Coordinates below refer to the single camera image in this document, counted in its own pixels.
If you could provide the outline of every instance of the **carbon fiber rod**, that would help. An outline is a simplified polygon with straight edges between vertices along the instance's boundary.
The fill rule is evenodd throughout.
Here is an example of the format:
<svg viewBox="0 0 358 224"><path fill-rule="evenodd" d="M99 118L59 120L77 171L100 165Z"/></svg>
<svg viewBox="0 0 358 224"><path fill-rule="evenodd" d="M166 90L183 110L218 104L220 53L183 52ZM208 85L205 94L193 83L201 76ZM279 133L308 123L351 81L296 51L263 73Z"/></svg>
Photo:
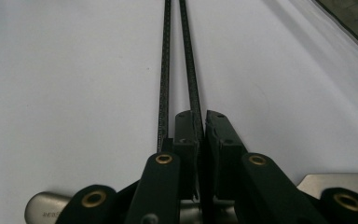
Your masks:
<svg viewBox="0 0 358 224"><path fill-rule="evenodd" d="M170 37L171 37L171 0L165 0L164 27L162 35L161 80L159 83L158 141L157 152L168 137L168 114L170 99Z"/></svg>
<svg viewBox="0 0 358 224"><path fill-rule="evenodd" d="M199 142L198 177L200 184L200 204L202 209L202 220L203 223L214 224L213 193L210 190L211 180L207 175L207 169L209 166L208 151L206 151L206 147L203 144L204 131L202 126L199 90L197 86L196 67L194 64L193 49L191 47L190 28L188 26L186 1L179 0L179 5L182 19L183 41L185 46L188 95L190 98L190 108L194 116L194 131L196 134L196 138Z"/></svg>
<svg viewBox="0 0 358 224"><path fill-rule="evenodd" d="M196 136L200 142L203 141L204 132L202 127L202 115L200 109L199 89L197 86L196 66L194 64L193 49L191 47L190 29L188 26L186 1L179 0L180 13L182 18L183 42L185 46L186 72L188 95L190 97L190 109L194 114L194 125Z"/></svg>

